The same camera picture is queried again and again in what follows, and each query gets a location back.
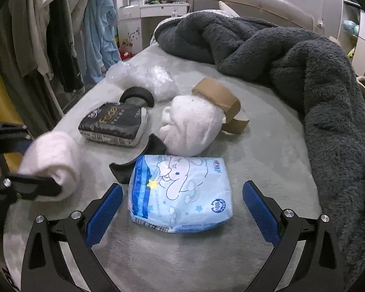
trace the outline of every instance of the beige leather headboard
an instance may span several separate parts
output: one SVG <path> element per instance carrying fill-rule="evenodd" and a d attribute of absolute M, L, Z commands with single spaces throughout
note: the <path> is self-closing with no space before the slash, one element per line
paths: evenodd
<path fill-rule="evenodd" d="M 286 0 L 222 0 L 240 16 L 261 18 L 280 26 L 316 31 L 314 18 Z M 219 9 L 219 0 L 187 0 L 191 11 Z"/>

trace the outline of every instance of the barcode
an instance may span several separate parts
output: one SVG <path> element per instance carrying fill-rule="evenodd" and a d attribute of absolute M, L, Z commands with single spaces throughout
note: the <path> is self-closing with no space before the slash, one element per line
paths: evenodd
<path fill-rule="evenodd" d="M 140 218 L 137 218 L 137 217 L 134 218 L 134 222 L 136 222 L 138 224 L 141 224 L 143 226 L 146 226 L 146 227 L 150 227 L 150 228 L 155 229 L 155 230 L 159 230 L 160 232 L 168 232 L 169 231 L 169 227 L 153 225 L 153 224 L 145 222 L 144 220 L 142 220 Z"/>

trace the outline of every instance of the bed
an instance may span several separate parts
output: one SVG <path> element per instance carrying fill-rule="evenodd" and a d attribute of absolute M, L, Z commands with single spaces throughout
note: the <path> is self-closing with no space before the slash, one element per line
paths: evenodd
<path fill-rule="evenodd" d="M 189 0 L 192 10 L 218 9 L 218 0 Z M 224 0 L 240 15 L 261 17 L 279 25 L 314 30 L 314 19 L 285 0 Z M 250 123 L 240 136 L 220 133 L 202 156 L 225 160 L 232 187 L 234 215 L 222 227 L 197 234 L 164 234 L 137 225 L 127 211 L 125 198 L 101 243 L 93 247 L 108 275 L 123 292 L 134 291 L 244 291 L 255 277 L 272 246 L 266 243 L 242 200 L 242 186 L 253 180 L 265 196 L 273 197 L 282 208 L 292 208 L 302 217 L 317 218 L 321 209 L 310 172 L 303 125 L 298 114 L 269 88 L 227 77 L 210 64 L 168 55 L 155 44 L 130 64 L 150 68 L 166 67 L 179 85 L 181 94 L 204 77 L 220 81 L 235 93 Z M 167 103 L 150 109 L 149 123 L 140 144 L 133 149 L 111 147 L 84 139 L 78 132 L 81 119 L 106 101 L 116 101 L 123 91 L 101 81 L 59 122 L 55 130 L 67 132 L 84 154 L 79 189 L 59 203 L 20 200 L 8 213 L 4 253 L 8 269 L 20 286 L 22 258 L 35 216 L 63 218 L 73 210 L 83 210 L 116 182 L 109 170 L 111 162 L 125 163 L 137 156 L 150 133 L 157 133 L 161 112 Z M 279 287 L 289 283 L 303 243 L 299 243 Z M 65 259 L 75 283 L 86 289 L 66 244 Z"/>

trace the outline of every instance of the blue tissue package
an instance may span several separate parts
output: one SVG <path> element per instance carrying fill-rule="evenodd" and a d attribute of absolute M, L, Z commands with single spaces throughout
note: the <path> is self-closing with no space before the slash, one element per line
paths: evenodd
<path fill-rule="evenodd" d="M 140 156 L 129 183 L 131 219 L 169 233 L 201 232 L 232 216 L 222 158 Z"/>

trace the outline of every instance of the black tissue package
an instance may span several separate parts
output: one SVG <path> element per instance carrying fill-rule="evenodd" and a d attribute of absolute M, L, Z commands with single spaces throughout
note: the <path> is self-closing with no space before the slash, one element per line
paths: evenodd
<path fill-rule="evenodd" d="M 147 109 L 125 103 L 104 103 L 90 112 L 79 125 L 85 138 L 112 145 L 134 147 L 147 123 Z"/>

